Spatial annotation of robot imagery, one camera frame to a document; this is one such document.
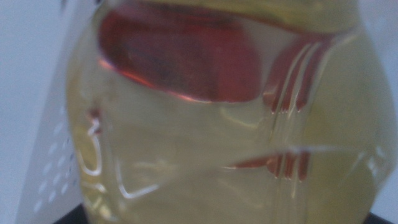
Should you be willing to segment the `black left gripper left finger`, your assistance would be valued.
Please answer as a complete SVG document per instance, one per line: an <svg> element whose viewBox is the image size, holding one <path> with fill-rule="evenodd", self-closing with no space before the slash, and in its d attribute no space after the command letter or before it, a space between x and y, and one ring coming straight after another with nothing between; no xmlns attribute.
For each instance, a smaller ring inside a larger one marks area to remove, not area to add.
<svg viewBox="0 0 398 224"><path fill-rule="evenodd" d="M83 205L80 204L53 224L88 224Z"/></svg>

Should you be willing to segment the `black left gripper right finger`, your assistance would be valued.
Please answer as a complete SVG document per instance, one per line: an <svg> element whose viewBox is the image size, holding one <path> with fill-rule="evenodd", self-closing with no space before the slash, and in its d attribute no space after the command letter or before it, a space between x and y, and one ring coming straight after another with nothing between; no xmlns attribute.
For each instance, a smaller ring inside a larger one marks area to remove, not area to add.
<svg viewBox="0 0 398 224"><path fill-rule="evenodd" d="M396 224L397 222L391 218L386 218L375 214L373 212L369 212L366 219L364 220L364 224Z"/></svg>

